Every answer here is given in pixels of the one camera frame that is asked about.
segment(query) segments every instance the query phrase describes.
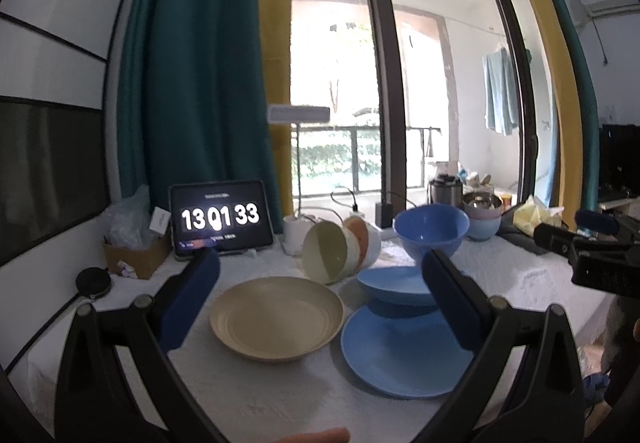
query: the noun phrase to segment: white number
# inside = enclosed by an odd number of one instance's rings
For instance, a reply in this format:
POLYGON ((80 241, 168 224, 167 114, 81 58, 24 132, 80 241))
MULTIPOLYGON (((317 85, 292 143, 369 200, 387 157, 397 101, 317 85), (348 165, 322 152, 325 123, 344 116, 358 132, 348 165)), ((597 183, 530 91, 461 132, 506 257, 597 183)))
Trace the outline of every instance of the white number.
POLYGON ((182 217, 184 217, 184 222, 187 224, 187 230, 191 230, 191 214, 188 210, 185 210, 182 213, 182 217))
POLYGON ((220 219, 220 212, 216 207, 212 206, 209 210, 207 210, 207 219, 209 219, 211 228, 216 230, 216 232, 222 230, 222 220, 220 219))
POLYGON ((239 225, 245 225, 248 218, 246 216, 246 209, 244 206, 242 206, 242 204, 236 204, 234 210, 236 211, 236 214, 238 214, 236 216, 236 221, 238 222, 239 225))
POLYGON ((257 223, 260 220, 258 207, 253 203, 247 203, 246 209, 249 211, 249 222, 252 224, 257 223))
POLYGON ((199 208, 193 209, 193 217, 195 217, 193 226, 197 229, 202 230, 205 226, 207 226, 207 223, 205 223, 204 221, 204 212, 199 208))
POLYGON ((225 205, 225 206, 223 206, 223 207, 220 209, 220 213, 221 213, 223 216, 225 216, 225 223, 226 223, 226 225, 227 225, 228 227, 230 227, 230 226, 231 226, 231 217, 229 217, 229 207, 228 207, 228 206, 226 206, 226 205, 225 205))

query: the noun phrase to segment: black round object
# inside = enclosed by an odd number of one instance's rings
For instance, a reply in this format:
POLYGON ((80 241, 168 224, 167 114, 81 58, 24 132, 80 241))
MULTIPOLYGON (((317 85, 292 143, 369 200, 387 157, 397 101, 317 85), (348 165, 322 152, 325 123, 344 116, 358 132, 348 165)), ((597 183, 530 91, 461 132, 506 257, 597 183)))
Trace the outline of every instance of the black round object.
POLYGON ((111 291, 111 277, 106 269, 97 267, 83 269, 76 277, 76 287, 83 297, 97 299, 111 291))

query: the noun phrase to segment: tissue paper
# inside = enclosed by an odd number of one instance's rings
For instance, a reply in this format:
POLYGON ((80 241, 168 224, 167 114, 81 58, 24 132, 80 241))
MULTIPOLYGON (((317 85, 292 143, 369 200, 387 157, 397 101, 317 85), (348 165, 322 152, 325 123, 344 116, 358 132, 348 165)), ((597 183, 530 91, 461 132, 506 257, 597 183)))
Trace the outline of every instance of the tissue paper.
POLYGON ((540 223, 547 223, 555 227, 562 226, 560 213, 564 206, 548 208, 545 203, 535 196, 530 196, 527 202, 513 214, 513 224, 521 232, 533 237, 533 231, 540 223))

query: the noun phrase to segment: finger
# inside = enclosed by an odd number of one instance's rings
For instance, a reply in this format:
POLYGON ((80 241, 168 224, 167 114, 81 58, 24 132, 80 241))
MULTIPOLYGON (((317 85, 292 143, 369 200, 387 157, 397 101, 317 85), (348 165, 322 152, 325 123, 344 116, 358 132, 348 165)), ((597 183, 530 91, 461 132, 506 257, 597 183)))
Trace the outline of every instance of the finger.
POLYGON ((274 443, 349 443, 350 439, 351 434, 349 430, 342 427, 313 434, 298 434, 297 436, 290 436, 274 443))

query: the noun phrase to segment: white tablecloth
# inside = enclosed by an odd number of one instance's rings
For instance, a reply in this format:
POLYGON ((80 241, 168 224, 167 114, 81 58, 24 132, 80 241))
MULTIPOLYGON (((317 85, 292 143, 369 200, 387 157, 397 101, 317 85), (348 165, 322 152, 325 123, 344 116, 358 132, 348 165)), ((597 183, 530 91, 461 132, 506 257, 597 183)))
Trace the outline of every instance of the white tablecloth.
MULTIPOLYGON (((593 341, 604 326, 610 296, 579 288, 570 282, 565 259, 553 254, 535 256, 503 239, 485 243, 465 241, 453 261, 476 279, 488 295, 503 295, 516 307, 544 310, 551 302, 564 305, 577 344, 593 341)), ((397 245, 386 242, 377 266, 412 264, 397 245)), ((141 293, 156 293, 169 275, 184 263, 168 259, 149 282, 117 278, 113 292, 96 301, 97 309, 128 305, 141 293)), ((353 443, 410 441, 430 420, 443 398, 398 400, 382 396, 362 383, 348 368, 339 338, 297 362, 270 365, 246 360, 226 349, 209 328, 209 305, 231 286, 269 275, 302 277, 300 261, 287 257, 280 246, 256 258, 222 258, 220 280, 194 322, 180 349, 170 353, 180 377, 220 430, 234 443, 268 442, 297 432, 347 426, 353 443)), ((332 289, 347 307, 347 316, 366 302, 353 279, 332 289)), ((56 376, 72 313, 33 347, 28 356, 30 395, 34 411, 52 423, 56 376)), ((495 415, 513 380, 521 351, 510 363, 485 412, 495 415)), ((146 395, 130 354, 120 350, 134 395, 148 420, 161 425, 146 395)))

